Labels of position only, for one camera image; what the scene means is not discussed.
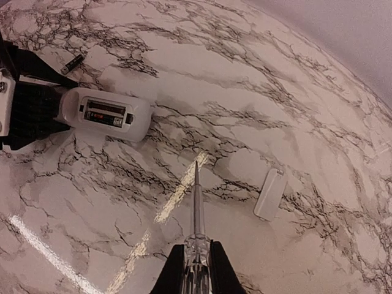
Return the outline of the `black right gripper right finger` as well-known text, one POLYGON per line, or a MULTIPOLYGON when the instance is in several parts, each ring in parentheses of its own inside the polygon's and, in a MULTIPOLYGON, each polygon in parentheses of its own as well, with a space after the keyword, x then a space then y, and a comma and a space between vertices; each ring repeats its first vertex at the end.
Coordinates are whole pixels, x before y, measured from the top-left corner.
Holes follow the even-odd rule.
POLYGON ((245 294, 237 275, 219 241, 211 240, 209 246, 209 268, 212 293, 245 294))

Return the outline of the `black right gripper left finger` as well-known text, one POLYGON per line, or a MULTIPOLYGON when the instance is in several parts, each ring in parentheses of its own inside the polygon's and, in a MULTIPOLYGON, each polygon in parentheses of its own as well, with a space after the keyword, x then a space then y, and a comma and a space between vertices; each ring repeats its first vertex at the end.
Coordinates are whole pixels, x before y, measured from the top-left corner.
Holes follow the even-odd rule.
POLYGON ((184 245, 172 247, 159 277, 150 294, 179 294, 182 291, 184 274, 184 245))

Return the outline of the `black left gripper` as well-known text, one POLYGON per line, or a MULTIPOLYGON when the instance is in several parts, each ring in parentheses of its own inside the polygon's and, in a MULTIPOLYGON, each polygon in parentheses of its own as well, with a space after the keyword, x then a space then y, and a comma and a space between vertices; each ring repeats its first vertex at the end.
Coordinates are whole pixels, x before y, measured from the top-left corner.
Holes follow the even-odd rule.
POLYGON ((56 120, 66 88, 28 82, 16 84, 20 75, 68 88, 78 87, 78 82, 55 71, 34 52, 20 49, 1 36, 1 145, 11 150, 70 129, 56 120))

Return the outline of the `black AAA battery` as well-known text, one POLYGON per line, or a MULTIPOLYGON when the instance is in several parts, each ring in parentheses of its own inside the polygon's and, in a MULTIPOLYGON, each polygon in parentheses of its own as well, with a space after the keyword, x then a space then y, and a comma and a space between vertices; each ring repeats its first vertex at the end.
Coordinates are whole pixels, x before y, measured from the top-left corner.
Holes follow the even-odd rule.
POLYGON ((113 115, 98 113, 94 111, 87 111, 85 113, 85 119, 95 123, 105 124, 108 126, 122 127, 123 118, 113 115))
POLYGON ((67 75, 69 72, 76 69, 84 60, 84 56, 82 54, 77 55, 71 61, 69 61, 66 65, 61 69, 61 73, 63 75, 67 75))

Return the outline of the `white remote control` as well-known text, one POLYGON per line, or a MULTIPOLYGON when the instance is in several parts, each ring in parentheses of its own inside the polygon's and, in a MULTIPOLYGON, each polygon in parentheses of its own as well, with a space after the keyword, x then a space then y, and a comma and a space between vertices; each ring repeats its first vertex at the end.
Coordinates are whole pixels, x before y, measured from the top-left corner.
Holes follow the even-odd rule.
POLYGON ((138 143, 151 125, 151 104, 143 99, 88 88, 74 88, 61 97, 57 121, 76 129, 100 132, 110 137, 138 143), (85 119, 87 111, 122 117, 122 127, 85 119))

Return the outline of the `white battery cover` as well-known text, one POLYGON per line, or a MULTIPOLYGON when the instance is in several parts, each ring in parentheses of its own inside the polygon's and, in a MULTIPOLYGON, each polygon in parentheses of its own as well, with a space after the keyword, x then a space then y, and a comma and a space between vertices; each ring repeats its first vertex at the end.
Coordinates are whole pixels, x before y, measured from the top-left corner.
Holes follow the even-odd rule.
POLYGON ((254 206, 254 214, 264 221, 271 222, 279 209, 288 178, 276 168, 272 168, 263 183, 263 187, 254 206))

